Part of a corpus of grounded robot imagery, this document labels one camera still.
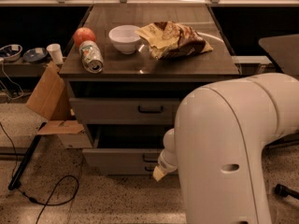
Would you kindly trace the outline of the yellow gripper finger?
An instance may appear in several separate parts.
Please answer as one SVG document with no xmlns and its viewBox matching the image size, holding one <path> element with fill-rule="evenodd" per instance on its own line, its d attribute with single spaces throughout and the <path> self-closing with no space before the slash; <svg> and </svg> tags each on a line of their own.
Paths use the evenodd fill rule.
<svg viewBox="0 0 299 224">
<path fill-rule="evenodd" d="M 165 177 L 165 172 L 159 166 L 156 166 L 153 170 L 152 176 L 157 182 L 159 182 Z"/>
</svg>

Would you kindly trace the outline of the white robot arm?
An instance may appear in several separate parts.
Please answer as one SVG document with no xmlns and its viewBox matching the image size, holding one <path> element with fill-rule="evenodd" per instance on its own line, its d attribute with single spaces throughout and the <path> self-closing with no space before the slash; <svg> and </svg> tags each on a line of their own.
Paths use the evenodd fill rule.
<svg viewBox="0 0 299 224">
<path fill-rule="evenodd" d="M 188 94 L 153 176 L 178 172 L 187 224 L 272 224 L 263 148 L 299 129 L 299 80 L 280 73 Z"/>
</svg>

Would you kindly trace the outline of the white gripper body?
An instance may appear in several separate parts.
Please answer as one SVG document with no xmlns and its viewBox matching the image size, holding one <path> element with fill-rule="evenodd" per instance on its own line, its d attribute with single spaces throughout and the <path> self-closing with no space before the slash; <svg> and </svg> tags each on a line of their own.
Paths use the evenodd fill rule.
<svg viewBox="0 0 299 224">
<path fill-rule="evenodd" d="M 159 167 L 164 173 L 169 174 L 177 170 L 177 157 L 174 153 L 164 149 L 158 158 Z"/>
</svg>

